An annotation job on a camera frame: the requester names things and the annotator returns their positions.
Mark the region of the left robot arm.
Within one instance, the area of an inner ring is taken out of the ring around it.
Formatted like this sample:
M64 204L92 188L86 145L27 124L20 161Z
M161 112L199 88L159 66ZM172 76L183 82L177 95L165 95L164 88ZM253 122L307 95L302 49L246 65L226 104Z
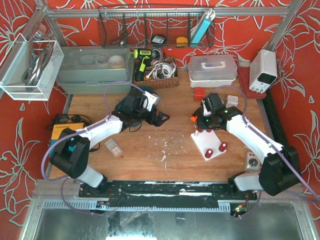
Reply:
M170 116L158 111L159 96L153 91L131 90L102 120L85 128L64 129L49 150L49 162L71 179L77 179L100 192L107 190L108 179L88 163L92 147L121 133L134 123L147 122L160 127Z

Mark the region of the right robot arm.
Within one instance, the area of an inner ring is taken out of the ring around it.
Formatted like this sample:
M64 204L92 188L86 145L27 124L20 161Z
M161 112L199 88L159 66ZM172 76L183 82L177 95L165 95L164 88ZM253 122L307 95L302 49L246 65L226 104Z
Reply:
M218 93L208 94L190 119L200 131L224 130L234 135L262 164L258 172L246 170L231 176L227 180L231 193L264 191L276 196L300 182L298 151L266 136L250 123L243 111L236 106L226 107Z

